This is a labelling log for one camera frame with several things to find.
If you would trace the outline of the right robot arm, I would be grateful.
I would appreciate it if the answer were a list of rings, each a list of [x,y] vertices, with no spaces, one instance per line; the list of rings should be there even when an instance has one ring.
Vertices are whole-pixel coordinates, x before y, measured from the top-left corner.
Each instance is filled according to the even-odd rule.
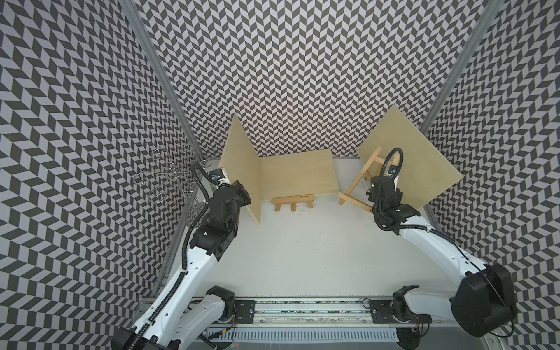
[[[392,315],[398,322],[429,315],[455,321],[480,338],[517,319],[511,273],[471,255],[444,233],[434,229],[413,207],[402,204],[396,176],[375,176],[366,194],[377,226],[411,242],[453,282],[451,290],[427,290],[411,284],[394,292]]]

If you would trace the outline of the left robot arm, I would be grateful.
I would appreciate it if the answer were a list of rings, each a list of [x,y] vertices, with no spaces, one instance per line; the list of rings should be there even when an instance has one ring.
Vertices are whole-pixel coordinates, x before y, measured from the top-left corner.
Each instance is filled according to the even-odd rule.
[[[240,182],[222,183],[207,206],[209,214],[182,252],[182,266],[131,328],[113,335],[112,349],[187,349],[214,322],[233,318],[234,292],[214,286],[190,308],[195,292],[236,238],[242,207],[251,203]]]

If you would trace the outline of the small wooden easel piece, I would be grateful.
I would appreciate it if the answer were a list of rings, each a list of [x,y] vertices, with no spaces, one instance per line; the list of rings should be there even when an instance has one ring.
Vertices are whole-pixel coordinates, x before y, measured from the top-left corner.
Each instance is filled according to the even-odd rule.
[[[313,194],[306,194],[306,195],[293,195],[293,196],[285,196],[285,197],[276,197],[272,199],[272,203],[275,207],[275,211],[281,211],[281,207],[284,205],[290,205],[291,211],[296,211],[297,204],[305,203],[308,205],[309,208],[313,208],[313,202],[315,197]]]

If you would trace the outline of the plywood board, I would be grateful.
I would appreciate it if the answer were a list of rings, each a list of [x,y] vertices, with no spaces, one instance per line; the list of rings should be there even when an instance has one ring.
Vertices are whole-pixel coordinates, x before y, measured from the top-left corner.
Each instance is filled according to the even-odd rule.
[[[262,163],[252,146],[239,118],[232,118],[228,137],[220,158],[220,168],[224,169],[230,183],[239,181],[252,201],[246,206],[257,224],[261,222],[262,204]]]
[[[331,150],[261,158],[262,198],[330,195],[339,192]]]
[[[382,149],[379,156],[384,158],[396,147],[403,151],[398,188],[403,192],[402,202],[415,209],[462,179],[461,173],[396,106],[388,109],[357,148],[357,154],[366,162],[378,147]]]

